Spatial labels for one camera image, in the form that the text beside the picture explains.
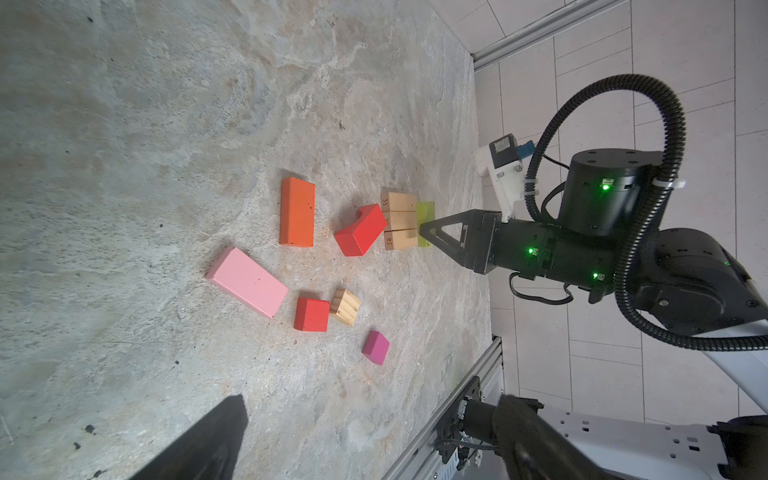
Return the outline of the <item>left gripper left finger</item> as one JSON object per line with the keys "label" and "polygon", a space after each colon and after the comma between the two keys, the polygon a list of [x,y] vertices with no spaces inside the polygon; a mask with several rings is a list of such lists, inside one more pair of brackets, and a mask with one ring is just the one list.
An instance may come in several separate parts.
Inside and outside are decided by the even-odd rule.
{"label": "left gripper left finger", "polygon": [[132,479],[233,478],[248,414],[242,395],[222,400]]}

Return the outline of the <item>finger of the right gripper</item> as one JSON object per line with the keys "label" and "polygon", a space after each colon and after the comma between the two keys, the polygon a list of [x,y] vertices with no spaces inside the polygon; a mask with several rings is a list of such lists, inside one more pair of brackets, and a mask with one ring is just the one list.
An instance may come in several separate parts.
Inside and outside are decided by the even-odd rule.
{"label": "finger of the right gripper", "polygon": [[471,240],[457,239],[441,228],[421,227],[419,234],[457,264],[475,273],[480,272],[480,268],[477,266],[480,254]]}
{"label": "finger of the right gripper", "polygon": [[423,222],[419,235],[430,243],[465,243],[473,211],[452,214]]}

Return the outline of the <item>lime green block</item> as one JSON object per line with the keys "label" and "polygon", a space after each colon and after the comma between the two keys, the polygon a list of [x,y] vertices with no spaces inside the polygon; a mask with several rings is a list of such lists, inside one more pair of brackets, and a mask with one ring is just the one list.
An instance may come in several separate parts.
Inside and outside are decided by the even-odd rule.
{"label": "lime green block", "polygon": [[421,235],[420,228],[424,223],[431,222],[435,219],[435,202],[434,201],[418,202],[416,205],[416,214],[417,214],[418,246],[420,248],[430,247],[431,243]]}

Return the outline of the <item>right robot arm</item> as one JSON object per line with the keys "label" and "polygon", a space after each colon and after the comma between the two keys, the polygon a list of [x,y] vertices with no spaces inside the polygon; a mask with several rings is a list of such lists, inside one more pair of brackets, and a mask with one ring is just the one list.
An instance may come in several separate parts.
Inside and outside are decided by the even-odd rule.
{"label": "right robot arm", "polygon": [[[518,147],[477,151],[480,175],[493,183],[497,211],[470,210],[422,225],[420,232],[460,265],[485,274],[544,277],[580,288],[591,303],[619,290],[611,283],[619,249],[641,202],[656,187],[658,152],[598,149],[577,154],[560,216],[544,222],[512,216],[535,195]],[[630,267],[628,294],[650,313],[666,340],[702,349],[759,405],[767,402],[767,305],[743,266],[710,235],[654,229]],[[490,452],[514,479],[763,479],[767,419],[742,416],[710,425],[654,425],[576,414],[536,399],[480,396],[472,377],[431,425],[433,450],[451,475]]]}

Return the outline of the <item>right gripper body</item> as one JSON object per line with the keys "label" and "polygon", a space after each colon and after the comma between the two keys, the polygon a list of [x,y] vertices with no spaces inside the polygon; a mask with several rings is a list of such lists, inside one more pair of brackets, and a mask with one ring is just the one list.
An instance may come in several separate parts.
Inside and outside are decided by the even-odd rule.
{"label": "right gripper body", "polygon": [[503,223],[499,212],[475,209],[464,223],[464,246],[476,273],[503,268],[527,280],[546,278],[587,291],[592,303],[613,293],[618,248],[605,239],[533,221]]}

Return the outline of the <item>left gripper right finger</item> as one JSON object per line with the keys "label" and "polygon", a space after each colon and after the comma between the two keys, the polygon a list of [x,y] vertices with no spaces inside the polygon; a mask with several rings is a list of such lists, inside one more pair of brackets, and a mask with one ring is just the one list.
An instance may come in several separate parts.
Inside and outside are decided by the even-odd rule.
{"label": "left gripper right finger", "polygon": [[505,395],[491,417],[510,479],[611,479],[522,399]]}

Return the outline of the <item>natural wood plank block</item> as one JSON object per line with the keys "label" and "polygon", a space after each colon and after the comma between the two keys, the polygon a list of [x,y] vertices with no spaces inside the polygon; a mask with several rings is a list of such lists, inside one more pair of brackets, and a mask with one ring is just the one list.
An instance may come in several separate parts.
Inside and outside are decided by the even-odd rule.
{"label": "natural wood plank block", "polygon": [[381,208],[384,212],[415,212],[418,198],[415,195],[386,191],[381,195]]}

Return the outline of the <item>natural wood long block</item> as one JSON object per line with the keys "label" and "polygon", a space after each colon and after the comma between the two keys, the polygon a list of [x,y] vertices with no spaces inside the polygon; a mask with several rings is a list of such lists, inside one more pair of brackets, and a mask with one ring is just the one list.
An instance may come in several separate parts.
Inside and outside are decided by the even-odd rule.
{"label": "natural wood long block", "polygon": [[413,248],[418,245],[418,232],[416,229],[385,231],[384,242],[386,250]]}

